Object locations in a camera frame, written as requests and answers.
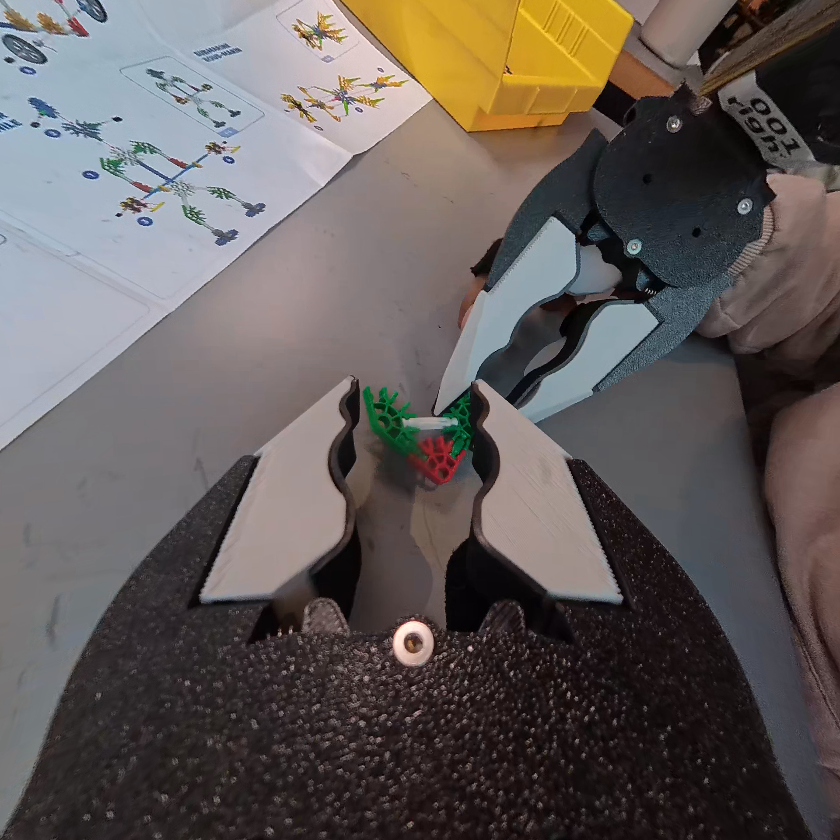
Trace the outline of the white cylindrical bottle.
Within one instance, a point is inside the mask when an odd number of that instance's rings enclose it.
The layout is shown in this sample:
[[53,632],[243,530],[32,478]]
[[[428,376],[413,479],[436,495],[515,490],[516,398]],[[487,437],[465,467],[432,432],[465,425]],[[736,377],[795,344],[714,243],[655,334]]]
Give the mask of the white cylindrical bottle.
[[640,31],[642,43],[671,67],[685,67],[736,1],[658,1]]

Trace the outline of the person's right forearm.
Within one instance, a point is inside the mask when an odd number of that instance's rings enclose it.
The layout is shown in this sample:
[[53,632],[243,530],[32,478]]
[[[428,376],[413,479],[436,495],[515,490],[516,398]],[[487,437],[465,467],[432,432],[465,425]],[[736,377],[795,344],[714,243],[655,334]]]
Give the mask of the person's right forearm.
[[838,341],[839,195],[801,175],[770,174],[767,183],[774,199],[762,234],[730,267],[730,287],[696,332],[803,370]]

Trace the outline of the stacked yellow storage bins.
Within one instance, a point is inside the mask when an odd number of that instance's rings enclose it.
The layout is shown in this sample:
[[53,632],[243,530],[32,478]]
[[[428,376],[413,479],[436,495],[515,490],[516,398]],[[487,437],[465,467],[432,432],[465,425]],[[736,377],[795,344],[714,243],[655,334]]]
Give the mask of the stacked yellow storage bins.
[[466,131],[590,110],[634,17],[614,1],[346,1]]

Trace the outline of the toy instruction poster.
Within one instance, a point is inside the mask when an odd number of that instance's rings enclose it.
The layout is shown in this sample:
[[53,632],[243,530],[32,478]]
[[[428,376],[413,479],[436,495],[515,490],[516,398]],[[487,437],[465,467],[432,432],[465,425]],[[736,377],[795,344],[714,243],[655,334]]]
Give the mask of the toy instruction poster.
[[335,2],[2,2],[2,447],[430,101]]

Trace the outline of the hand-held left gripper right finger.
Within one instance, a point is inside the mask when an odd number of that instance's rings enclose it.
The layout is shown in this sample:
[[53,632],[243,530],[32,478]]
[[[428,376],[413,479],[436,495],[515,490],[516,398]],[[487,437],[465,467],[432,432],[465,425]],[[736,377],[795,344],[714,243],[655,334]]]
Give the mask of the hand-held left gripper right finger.
[[572,458],[484,381],[469,389],[472,466],[481,486],[469,535],[447,567],[447,619],[483,621],[498,602],[526,621],[563,621],[568,606],[626,608]]

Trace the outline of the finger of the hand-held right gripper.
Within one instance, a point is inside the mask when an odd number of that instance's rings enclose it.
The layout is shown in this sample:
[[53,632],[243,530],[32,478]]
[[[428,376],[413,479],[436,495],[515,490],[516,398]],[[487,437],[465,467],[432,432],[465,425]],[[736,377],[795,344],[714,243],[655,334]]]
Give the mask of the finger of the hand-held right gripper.
[[573,285],[580,250],[573,232],[549,218],[493,287],[478,294],[440,382],[437,413],[465,393],[489,357],[508,347],[528,312]]
[[591,396],[658,325],[643,303],[586,303],[568,317],[558,353],[525,374],[507,400],[527,419],[540,422]]

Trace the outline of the grey desk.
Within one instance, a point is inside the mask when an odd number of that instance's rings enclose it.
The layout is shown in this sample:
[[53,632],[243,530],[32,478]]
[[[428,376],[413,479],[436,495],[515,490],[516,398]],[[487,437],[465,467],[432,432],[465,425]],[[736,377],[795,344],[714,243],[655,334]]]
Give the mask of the grey desk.
[[[2,451],[2,825],[99,617],[168,531],[346,375],[434,404],[469,268],[593,129],[465,133],[435,103]],[[828,838],[788,616],[725,343],[541,425],[682,564],[728,634],[791,792]]]

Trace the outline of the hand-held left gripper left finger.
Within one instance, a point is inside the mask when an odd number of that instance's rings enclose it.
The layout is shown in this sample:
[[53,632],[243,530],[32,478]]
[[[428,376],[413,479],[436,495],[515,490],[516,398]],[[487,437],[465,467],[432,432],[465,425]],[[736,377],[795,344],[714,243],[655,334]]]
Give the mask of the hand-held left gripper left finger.
[[200,589],[200,603],[263,602],[301,614],[316,597],[353,608],[361,576],[356,506],[360,384],[342,379],[255,452]]

